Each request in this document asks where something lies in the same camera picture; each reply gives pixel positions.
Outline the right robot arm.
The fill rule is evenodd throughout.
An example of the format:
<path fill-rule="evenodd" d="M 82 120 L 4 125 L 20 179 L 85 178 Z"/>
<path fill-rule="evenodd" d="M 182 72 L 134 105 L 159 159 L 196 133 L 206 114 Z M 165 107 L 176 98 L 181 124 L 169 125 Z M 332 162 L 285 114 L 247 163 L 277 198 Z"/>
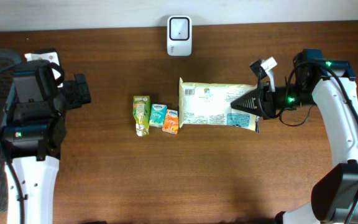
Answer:
<path fill-rule="evenodd" d="M 280 212 L 275 223 L 358 223 L 358 97 L 356 76 L 347 60 L 330 60 L 318 49 L 293 58 L 284 86 L 274 84 L 272 58 L 253 62 L 254 90 L 231 103 L 235 110 L 265 119 L 285 111 L 318 107 L 331 147 L 333 168 L 312 189 L 310 201 Z"/>

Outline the orange tissue pack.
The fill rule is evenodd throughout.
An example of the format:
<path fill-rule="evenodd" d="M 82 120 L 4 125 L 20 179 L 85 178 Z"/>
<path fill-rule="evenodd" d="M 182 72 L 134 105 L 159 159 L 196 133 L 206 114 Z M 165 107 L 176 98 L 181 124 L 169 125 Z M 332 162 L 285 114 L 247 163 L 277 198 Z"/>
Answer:
<path fill-rule="evenodd" d="M 170 134 L 178 134 L 178 111 L 167 110 L 162 131 Z"/>

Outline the green juice carton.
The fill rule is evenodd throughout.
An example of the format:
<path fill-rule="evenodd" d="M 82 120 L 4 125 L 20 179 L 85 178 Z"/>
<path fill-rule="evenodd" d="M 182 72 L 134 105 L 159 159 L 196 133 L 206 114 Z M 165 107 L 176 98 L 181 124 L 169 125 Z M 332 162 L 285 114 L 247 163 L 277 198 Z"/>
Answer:
<path fill-rule="evenodd" d="M 149 134 L 151 102 L 150 96 L 134 96 L 133 117 L 136 134 L 140 137 Z"/>

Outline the teal tissue pack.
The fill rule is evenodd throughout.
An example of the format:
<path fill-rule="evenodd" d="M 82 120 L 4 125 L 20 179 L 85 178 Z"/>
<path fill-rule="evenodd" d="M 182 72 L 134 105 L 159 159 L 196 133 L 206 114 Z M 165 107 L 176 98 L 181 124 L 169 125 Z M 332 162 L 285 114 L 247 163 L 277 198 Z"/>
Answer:
<path fill-rule="evenodd" d="M 149 125 L 156 128 L 162 128 L 165 122 L 166 112 L 166 105 L 152 104 Z"/>

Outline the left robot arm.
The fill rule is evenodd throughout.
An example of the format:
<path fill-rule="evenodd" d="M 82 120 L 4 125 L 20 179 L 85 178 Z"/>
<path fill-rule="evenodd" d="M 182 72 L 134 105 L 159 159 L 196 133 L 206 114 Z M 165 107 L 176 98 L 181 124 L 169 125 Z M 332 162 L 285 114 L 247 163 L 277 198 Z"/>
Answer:
<path fill-rule="evenodd" d="M 82 73 L 66 80 L 64 69 L 48 60 L 22 62 L 12 77 L 0 128 L 7 222 L 52 223 L 66 116 L 91 102 L 88 82 Z"/>

